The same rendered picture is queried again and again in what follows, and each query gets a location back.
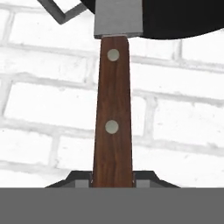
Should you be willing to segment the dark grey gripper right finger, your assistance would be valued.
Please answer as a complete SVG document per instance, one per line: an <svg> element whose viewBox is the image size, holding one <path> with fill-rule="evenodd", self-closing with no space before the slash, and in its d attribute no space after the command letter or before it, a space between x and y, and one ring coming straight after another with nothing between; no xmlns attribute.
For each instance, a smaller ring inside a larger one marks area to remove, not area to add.
<svg viewBox="0 0 224 224"><path fill-rule="evenodd" d="M136 188L178 188L177 185L160 179L154 171L133 171L133 186Z"/></svg>

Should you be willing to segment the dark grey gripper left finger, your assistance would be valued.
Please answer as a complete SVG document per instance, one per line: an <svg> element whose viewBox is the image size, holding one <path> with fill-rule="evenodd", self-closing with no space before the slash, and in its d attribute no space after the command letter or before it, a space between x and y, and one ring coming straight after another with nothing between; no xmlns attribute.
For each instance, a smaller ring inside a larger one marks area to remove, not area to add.
<svg viewBox="0 0 224 224"><path fill-rule="evenodd" d="M65 179L48 185L49 187L89 188L92 186L91 171L71 171Z"/></svg>

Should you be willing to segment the black pot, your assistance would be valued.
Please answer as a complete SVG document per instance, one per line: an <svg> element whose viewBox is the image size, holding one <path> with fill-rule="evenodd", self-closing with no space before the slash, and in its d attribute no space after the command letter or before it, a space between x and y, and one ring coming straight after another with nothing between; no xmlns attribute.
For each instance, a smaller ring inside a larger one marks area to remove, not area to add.
<svg viewBox="0 0 224 224"><path fill-rule="evenodd" d="M94 36L170 40L224 28L224 0L81 0L94 13Z"/></svg>

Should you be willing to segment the grey metal angled bracket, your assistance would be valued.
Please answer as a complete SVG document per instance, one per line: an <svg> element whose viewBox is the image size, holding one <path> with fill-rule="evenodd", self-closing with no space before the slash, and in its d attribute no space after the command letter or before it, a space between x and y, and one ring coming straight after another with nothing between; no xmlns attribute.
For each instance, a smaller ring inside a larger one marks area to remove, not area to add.
<svg viewBox="0 0 224 224"><path fill-rule="evenodd" d="M79 3L67 12L63 12L62 9L53 0L37 0L41 6L54 18L59 24L63 25L72 18L79 16L82 12L87 10L87 7L83 3Z"/></svg>

